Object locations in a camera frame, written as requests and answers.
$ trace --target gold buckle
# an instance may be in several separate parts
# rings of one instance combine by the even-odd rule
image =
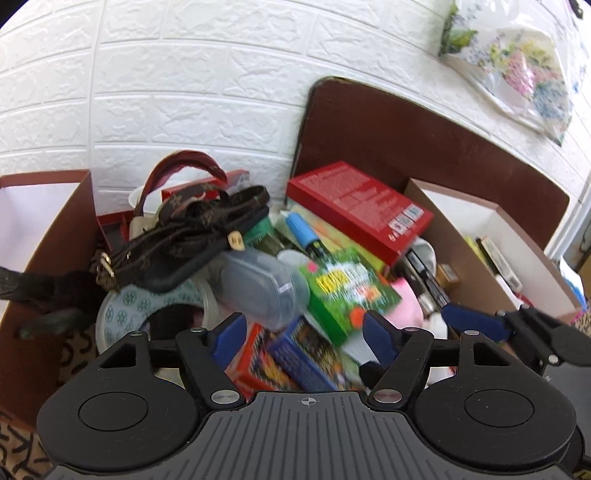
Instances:
[[[111,267],[111,258],[105,252],[100,254],[100,266],[97,268],[96,282],[107,291],[116,290],[115,271]]]
[[[111,267],[111,258],[105,252],[100,254],[100,264],[106,270],[111,278],[115,278],[115,272]]]

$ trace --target red book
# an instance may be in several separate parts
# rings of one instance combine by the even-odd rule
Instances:
[[[287,196],[388,265],[404,255],[433,214],[343,161],[287,183]]]

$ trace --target clutter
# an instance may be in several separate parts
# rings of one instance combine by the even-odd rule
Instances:
[[[503,277],[503,280],[507,282],[507,285],[509,285],[514,293],[521,293],[523,285],[513,270],[511,270],[507,260],[505,260],[505,257],[503,257],[503,254],[496,247],[495,243],[488,236],[484,236],[482,238],[476,238],[476,244],[482,251],[484,258],[495,275],[499,274]]]
[[[244,243],[277,257],[283,250],[297,249],[288,238],[273,228],[269,217],[263,218],[244,236]]]
[[[177,187],[180,185],[184,185],[186,182],[182,180],[167,180],[160,188],[157,188],[146,195],[146,199],[144,202],[144,215],[145,216],[154,216],[156,212],[162,205],[162,197],[163,197],[163,190],[170,189],[172,187]],[[142,192],[144,191],[144,185],[133,189],[133,191],[127,197],[127,202],[129,206],[133,210],[135,206],[139,202],[139,198],[142,196]]]
[[[558,262],[558,268],[560,270],[560,274],[562,278],[579,299],[579,302],[583,308],[583,311],[587,310],[587,302],[585,300],[585,292],[583,288],[583,280],[581,276],[573,271],[572,268],[569,267],[568,263],[564,260],[564,257],[560,257],[560,261]]]
[[[153,325],[149,320],[157,320],[159,316],[153,316],[158,312],[163,312],[160,315],[166,315],[167,312],[163,309],[172,305],[188,305],[203,310],[203,317],[195,325],[190,325],[188,320],[183,323],[187,314],[181,312],[181,319],[178,320],[180,323],[177,324],[179,330],[176,333],[186,329],[181,328],[182,325],[203,326],[211,330],[223,320],[211,287],[201,278],[191,278],[174,290],[163,294],[155,294],[135,285],[128,285],[118,293],[110,292],[105,297],[98,316],[95,317],[96,346],[99,353],[107,350],[126,333],[135,330],[149,332],[153,340],[163,340],[162,327],[156,328],[157,337],[152,338]],[[169,333],[164,336],[174,338],[170,329],[165,331]]]
[[[577,317],[580,302],[558,269],[499,205],[415,179],[408,182],[405,195],[434,213],[422,237],[437,252],[438,262],[450,265],[462,279],[449,292],[452,302],[488,314],[515,309],[516,295],[506,292],[464,240],[487,236],[523,285],[521,302],[565,323]]]
[[[219,200],[198,201],[193,197],[212,187],[195,185],[169,197],[160,207],[157,223],[152,228],[148,223],[155,220],[143,217],[146,195],[186,165],[225,178],[215,161],[201,152],[185,150],[161,161],[146,182],[134,210],[130,226],[133,240],[122,249],[103,255],[97,274],[98,282],[106,290],[118,290],[133,283],[154,293],[166,293],[229,249],[231,238],[241,240],[243,233],[268,214],[269,194],[265,187],[249,187],[231,196],[220,193]],[[134,229],[136,220],[142,230],[137,237],[133,232],[138,229]]]
[[[406,258],[408,262],[417,272],[419,278],[423,281],[423,284],[427,287],[427,291],[433,297],[438,307],[442,309],[445,305],[450,302],[449,297],[443,291],[441,285],[437,282],[433,274],[425,267],[421,259],[417,256],[413,249],[410,249]]]
[[[441,285],[447,294],[461,282],[460,277],[457,276],[452,266],[446,263],[437,265],[435,280],[437,280],[437,283]]]
[[[400,295],[401,300],[393,310],[384,314],[384,318],[398,329],[406,327],[422,328],[423,311],[406,278],[398,278],[391,283],[391,286]]]
[[[568,2],[455,0],[439,56],[500,110],[562,145],[589,61]]]
[[[178,183],[177,185],[164,186],[161,189],[160,203],[186,187],[205,184],[225,190],[228,195],[239,192],[240,190],[244,190],[247,187],[252,187],[251,174],[248,170],[232,170],[226,173],[225,181],[218,178],[217,176],[211,176],[191,182]],[[198,197],[199,200],[215,200],[216,198],[217,192],[215,190],[205,192],[205,194],[202,194]]]
[[[310,286],[309,311],[341,346],[369,309],[388,313],[400,296],[356,250],[348,248],[300,267]]]
[[[88,271],[52,276],[0,267],[0,300],[22,303],[40,314],[17,329],[16,336],[23,340],[88,328],[105,296]]]
[[[301,315],[310,300],[306,279],[296,267],[252,247],[222,253],[210,270],[216,298],[272,332]]]
[[[269,354],[268,346],[272,340],[273,334],[269,330],[254,323],[241,352],[226,370],[246,398],[260,390],[299,391]]]
[[[96,213],[87,170],[52,171],[0,176],[0,265],[14,272],[56,278],[88,269],[96,251]],[[13,294],[4,284],[0,290]],[[56,308],[52,301],[41,307]],[[45,320],[48,333],[35,320],[47,314],[18,301],[0,300],[0,411],[2,421],[30,432],[39,408],[56,390],[63,335],[58,330],[81,325],[79,312],[55,310]],[[84,322],[91,322],[90,314]],[[18,333],[27,322],[39,333],[23,341]]]
[[[287,197],[388,266],[404,254],[433,217],[401,193],[342,161],[291,179]]]
[[[437,257],[433,246],[424,238],[416,237],[411,248],[433,275],[437,273]]]
[[[340,353],[304,317],[294,320],[278,335],[268,352],[306,392],[354,389]]]
[[[277,260],[292,267],[306,265],[310,259],[298,250],[283,250],[277,254]]]
[[[336,252],[338,250],[344,250],[345,248],[354,248],[362,257],[364,257],[364,259],[366,259],[371,264],[375,271],[381,272],[386,267],[386,264],[374,254],[370,253],[358,243],[353,242],[348,236],[337,230],[330,223],[324,221],[317,215],[314,215],[311,211],[303,208],[302,205],[298,205],[292,200],[287,199],[287,207],[289,208],[290,212],[298,213],[312,227],[312,230],[314,230],[316,235],[318,235],[320,241],[322,241],[329,252]],[[285,224],[286,217],[287,213],[285,217],[280,217],[275,224],[275,228],[282,231],[284,234],[290,233],[289,228]]]
[[[295,239],[312,259],[328,257],[330,252],[320,241],[318,235],[299,213],[291,212],[285,219],[285,224],[294,234]]]

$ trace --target cardboard box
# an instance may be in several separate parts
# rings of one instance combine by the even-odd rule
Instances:
[[[88,269],[98,227],[87,170],[0,177],[0,265],[61,275]],[[0,416],[35,430],[37,413],[57,388],[63,337],[16,339],[16,329],[39,314],[0,301]]]
[[[291,179],[287,196],[393,265],[433,214],[345,162]]]
[[[523,283],[533,305],[570,323],[580,312],[576,296],[535,242],[496,203],[411,179],[405,195],[434,214],[422,237],[432,244],[438,263],[449,264],[461,282],[451,300],[494,314],[515,306],[505,290],[464,240],[488,235]]]

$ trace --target colorful box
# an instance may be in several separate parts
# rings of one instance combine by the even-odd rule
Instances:
[[[357,390],[347,376],[342,354],[299,317],[269,344],[277,364],[306,392]]]
[[[384,315],[400,295],[354,248],[300,267],[310,287],[308,310],[335,346],[360,329],[367,310]]]
[[[412,200],[345,162],[287,183],[287,197],[394,265],[433,218]]]
[[[266,348],[271,340],[272,333],[254,323],[249,328],[248,337],[238,359],[226,371],[247,398],[259,390],[299,390],[267,352]]]

